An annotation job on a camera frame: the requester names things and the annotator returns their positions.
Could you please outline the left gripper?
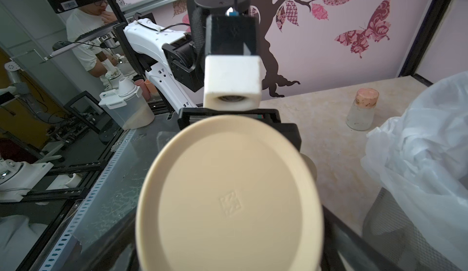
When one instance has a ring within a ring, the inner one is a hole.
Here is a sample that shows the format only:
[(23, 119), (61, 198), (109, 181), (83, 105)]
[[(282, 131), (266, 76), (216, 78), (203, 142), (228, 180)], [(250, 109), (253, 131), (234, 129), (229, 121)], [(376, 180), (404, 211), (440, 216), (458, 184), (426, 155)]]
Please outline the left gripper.
[(282, 123), (278, 110), (255, 109), (250, 111), (217, 111), (207, 108), (182, 108), (178, 113), (177, 123), (180, 131), (200, 120), (215, 116), (243, 116), (259, 120), (281, 133), (300, 151), (302, 138), (295, 123)]

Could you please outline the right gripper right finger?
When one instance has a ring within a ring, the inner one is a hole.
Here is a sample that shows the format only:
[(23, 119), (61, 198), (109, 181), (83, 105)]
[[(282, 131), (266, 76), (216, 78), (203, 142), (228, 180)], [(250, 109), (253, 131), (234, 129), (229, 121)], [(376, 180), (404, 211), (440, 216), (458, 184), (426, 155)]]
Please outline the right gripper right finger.
[(400, 268), (365, 242), (326, 207), (324, 213), (323, 271), (399, 271)]

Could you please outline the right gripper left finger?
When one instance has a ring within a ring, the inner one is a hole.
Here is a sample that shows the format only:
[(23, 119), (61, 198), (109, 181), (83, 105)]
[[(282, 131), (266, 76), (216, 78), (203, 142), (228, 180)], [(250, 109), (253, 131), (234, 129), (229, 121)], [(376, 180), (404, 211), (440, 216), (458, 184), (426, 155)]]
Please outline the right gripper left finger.
[(109, 271), (125, 249), (130, 250), (124, 270), (138, 271), (135, 239), (136, 212), (134, 208), (86, 249), (78, 258), (63, 265), (64, 271)]

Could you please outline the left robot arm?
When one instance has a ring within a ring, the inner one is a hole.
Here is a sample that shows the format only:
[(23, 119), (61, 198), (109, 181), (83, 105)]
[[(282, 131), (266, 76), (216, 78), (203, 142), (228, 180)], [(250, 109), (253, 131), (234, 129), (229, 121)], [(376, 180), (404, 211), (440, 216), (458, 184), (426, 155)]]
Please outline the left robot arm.
[(250, 7), (251, 0), (187, 0), (190, 32), (136, 17), (124, 25), (121, 42), (131, 65), (178, 114), (180, 129), (214, 116), (247, 116), (300, 148), (297, 125), (260, 107), (263, 63)]

